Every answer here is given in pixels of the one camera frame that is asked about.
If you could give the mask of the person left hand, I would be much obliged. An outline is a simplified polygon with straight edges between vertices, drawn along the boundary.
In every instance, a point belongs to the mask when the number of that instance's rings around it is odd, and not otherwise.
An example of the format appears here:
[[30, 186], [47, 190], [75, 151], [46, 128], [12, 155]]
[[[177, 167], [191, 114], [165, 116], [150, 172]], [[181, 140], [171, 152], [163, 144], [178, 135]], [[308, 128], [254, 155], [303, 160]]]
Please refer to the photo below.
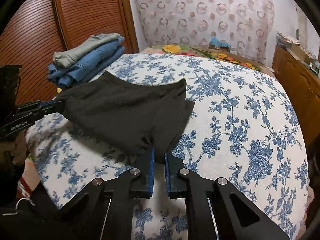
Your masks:
[[5, 154], [9, 154], [9, 160], [14, 165], [23, 165], [27, 158], [28, 146], [25, 138], [26, 130], [18, 133], [15, 141], [1, 142], [1, 163], [5, 163]]

